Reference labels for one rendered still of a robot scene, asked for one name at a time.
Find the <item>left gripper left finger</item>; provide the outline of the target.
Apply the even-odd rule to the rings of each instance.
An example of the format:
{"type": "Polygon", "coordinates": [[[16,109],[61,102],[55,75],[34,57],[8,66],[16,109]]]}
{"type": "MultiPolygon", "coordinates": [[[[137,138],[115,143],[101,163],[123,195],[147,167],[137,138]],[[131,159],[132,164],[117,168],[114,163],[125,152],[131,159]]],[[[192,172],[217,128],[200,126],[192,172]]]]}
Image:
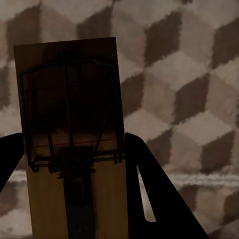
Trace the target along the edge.
{"type": "Polygon", "coordinates": [[[22,133],[15,133],[0,138],[0,192],[23,155],[22,133]]]}

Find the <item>mousetrap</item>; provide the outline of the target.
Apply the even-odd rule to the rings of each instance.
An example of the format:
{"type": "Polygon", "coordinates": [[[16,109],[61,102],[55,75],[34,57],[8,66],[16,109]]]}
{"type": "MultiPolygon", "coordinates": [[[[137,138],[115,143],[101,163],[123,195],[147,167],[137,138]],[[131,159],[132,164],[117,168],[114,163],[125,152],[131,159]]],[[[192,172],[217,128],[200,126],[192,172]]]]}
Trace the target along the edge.
{"type": "Polygon", "coordinates": [[[13,48],[33,239],[129,239],[116,37],[13,48]]]}

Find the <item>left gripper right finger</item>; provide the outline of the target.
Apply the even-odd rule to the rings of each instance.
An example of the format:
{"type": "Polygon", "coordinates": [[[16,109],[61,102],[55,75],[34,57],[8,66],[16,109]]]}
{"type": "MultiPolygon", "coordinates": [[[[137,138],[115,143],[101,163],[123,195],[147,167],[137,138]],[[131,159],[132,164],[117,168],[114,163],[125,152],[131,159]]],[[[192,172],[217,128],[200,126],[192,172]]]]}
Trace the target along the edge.
{"type": "Polygon", "coordinates": [[[129,239],[210,239],[142,138],[125,134],[129,239]],[[139,168],[156,222],[148,222],[139,168]]]}

